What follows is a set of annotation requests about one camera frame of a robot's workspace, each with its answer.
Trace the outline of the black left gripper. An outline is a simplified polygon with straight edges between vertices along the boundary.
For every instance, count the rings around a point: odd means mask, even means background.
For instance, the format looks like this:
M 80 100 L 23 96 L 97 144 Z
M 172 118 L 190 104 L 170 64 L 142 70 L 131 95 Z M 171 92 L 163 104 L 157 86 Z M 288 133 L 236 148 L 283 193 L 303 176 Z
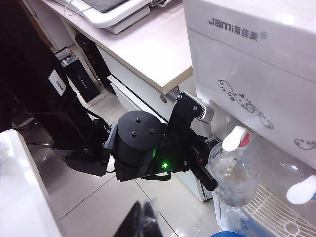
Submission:
M 207 138 L 191 134 L 189 142 L 184 143 L 177 136 L 167 135 L 153 151 L 153 172 L 176 173 L 191 170 L 207 190 L 213 191 L 217 187 L 217 181 L 205 166 L 208 163 L 210 148 L 221 142 L 217 137 Z

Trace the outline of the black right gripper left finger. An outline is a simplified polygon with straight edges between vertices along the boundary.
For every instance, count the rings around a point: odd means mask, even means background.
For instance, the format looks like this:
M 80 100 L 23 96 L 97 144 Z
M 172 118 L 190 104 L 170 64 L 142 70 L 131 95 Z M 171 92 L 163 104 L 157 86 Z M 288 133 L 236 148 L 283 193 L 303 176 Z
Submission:
M 142 237 L 143 236 L 143 211 L 140 202 L 135 204 L 126 215 L 116 231 L 117 237 Z

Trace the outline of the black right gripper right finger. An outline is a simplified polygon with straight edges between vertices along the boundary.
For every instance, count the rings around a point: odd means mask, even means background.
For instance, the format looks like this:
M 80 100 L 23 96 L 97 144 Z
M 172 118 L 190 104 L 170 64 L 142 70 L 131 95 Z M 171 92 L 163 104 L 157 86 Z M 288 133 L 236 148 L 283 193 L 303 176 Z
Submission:
M 142 230 L 144 237 L 163 237 L 157 218 L 149 202 L 143 205 Z

